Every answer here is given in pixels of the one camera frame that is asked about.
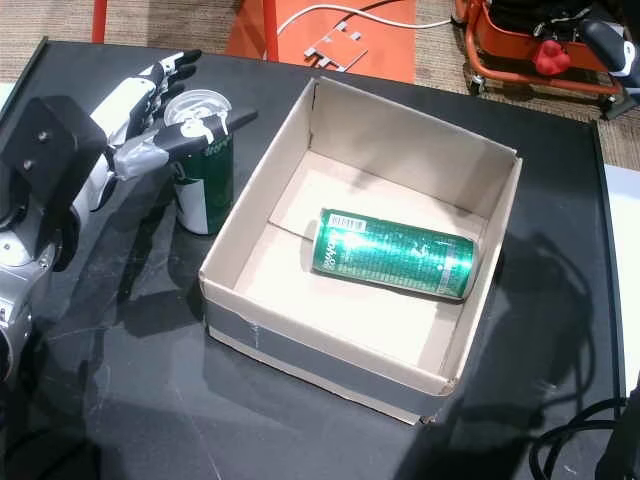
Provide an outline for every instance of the table surface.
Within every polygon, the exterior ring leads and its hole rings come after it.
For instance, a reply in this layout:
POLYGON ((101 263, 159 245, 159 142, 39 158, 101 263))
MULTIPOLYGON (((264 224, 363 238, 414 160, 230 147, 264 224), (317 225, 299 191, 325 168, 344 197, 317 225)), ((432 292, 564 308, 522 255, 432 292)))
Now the table surface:
MULTIPOLYGON (((49 42, 26 99, 88 111, 167 55, 49 42)), ((205 56, 188 88, 256 107, 235 137, 236 194, 318 72, 205 56)), ((408 426, 208 338, 197 269, 213 239, 176 225, 168 171, 120 185, 70 268, 52 278, 6 403, 7 478, 530 478, 531 438, 618 393, 622 372, 602 161, 590 125, 482 99, 329 73, 518 149, 504 261, 460 388, 408 426)), ((606 436, 565 448, 556 478, 588 478, 606 436)))
POLYGON ((640 375, 640 298, 636 288, 636 275, 640 271, 637 228, 640 212, 640 172, 605 165, 605 173, 620 284, 624 370, 626 392, 629 394, 638 384, 640 375))

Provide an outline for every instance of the open cardboard box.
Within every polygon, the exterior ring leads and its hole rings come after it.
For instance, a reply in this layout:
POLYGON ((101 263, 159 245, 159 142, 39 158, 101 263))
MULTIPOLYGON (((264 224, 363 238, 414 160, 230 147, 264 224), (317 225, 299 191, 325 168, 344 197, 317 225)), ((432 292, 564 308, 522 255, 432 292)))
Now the open cardboard box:
POLYGON ((367 92, 309 82, 201 270, 216 339, 415 423, 455 388, 480 320, 522 161, 515 151, 367 92), (322 207, 472 238, 464 302, 311 272, 322 207))

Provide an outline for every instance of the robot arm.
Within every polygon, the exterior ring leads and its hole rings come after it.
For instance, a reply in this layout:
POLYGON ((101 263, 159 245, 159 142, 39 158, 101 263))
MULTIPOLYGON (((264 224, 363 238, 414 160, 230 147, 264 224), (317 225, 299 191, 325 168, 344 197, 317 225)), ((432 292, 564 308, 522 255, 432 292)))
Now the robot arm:
POLYGON ((640 102, 640 51, 604 22, 585 20, 580 36, 609 73, 636 102, 640 102))
POLYGON ((115 184, 195 154, 256 116, 235 109, 147 130, 184 90, 199 51, 122 81, 88 115, 68 97, 34 98, 0 154, 0 381, 19 359, 31 306, 75 254, 90 212, 115 184))

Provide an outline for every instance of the standing green can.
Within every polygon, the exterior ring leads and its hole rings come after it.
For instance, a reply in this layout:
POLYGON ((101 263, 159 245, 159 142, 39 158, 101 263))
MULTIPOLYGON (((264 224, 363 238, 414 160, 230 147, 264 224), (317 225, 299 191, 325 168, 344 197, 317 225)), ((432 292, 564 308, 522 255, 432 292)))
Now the standing green can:
MULTIPOLYGON (((164 113, 166 125, 219 115, 224 118, 231 103, 210 90, 190 90, 171 100, 164 113)), ((214 139, 197 155, 175 165, 174 188, 178 221, 200 235, 216 234, 233 206, 233 138, 214 139)))
POLYGON ((341 210, 323 209, 318 223, 318 272, 456 300, 473 286, 478 253, 468 238, 341 210))

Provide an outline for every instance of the brown carpet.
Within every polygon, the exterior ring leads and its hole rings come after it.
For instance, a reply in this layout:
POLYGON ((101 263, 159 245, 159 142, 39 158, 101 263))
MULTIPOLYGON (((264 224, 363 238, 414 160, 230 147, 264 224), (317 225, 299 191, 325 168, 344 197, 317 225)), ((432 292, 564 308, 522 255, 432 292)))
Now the brown carpet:
MULTIPOLYGON (((224 51, 241 0, 109 0, 107 42, 224 51)), ((417 22, 448 18, 452 0, 418 0, 417 22)), ((14 81, 43 35, 88 41, 93 0, 0 0, 0 81, 14 81)), ((416 34, 416 83, 467 93, 469 68, 452 25, 416 34)), ((597 119, 592 97, 491 82, 492 100, 577 120, 597 119)), ((640 108, 598 121, 605 161, 640 170, 640 108)))

